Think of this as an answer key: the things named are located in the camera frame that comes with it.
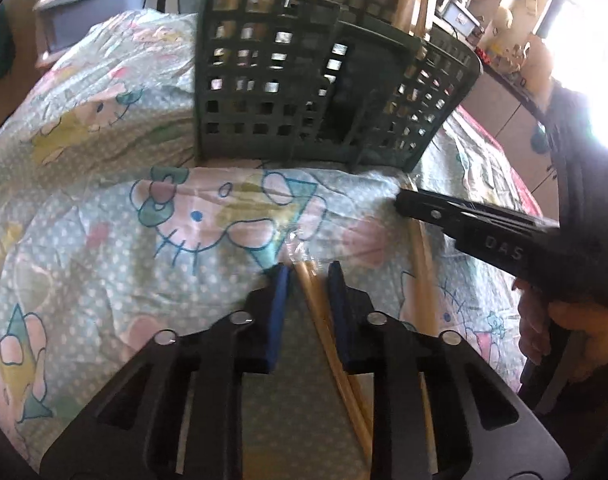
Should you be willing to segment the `right hand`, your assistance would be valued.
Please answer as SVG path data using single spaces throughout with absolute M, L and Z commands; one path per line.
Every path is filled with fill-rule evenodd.
M 585 337 L 584 350 L 571 373 L 572 382 L 581 382 L 608 364 L 608 308 L 594 302 L 547 302 L 535 287 L 520 278 L 513 281 L 512 288 L 521 293 L 519 349 L 532 363 L 539 365 L 544 356 L 551 354 L 550 328 L 556 324 Z

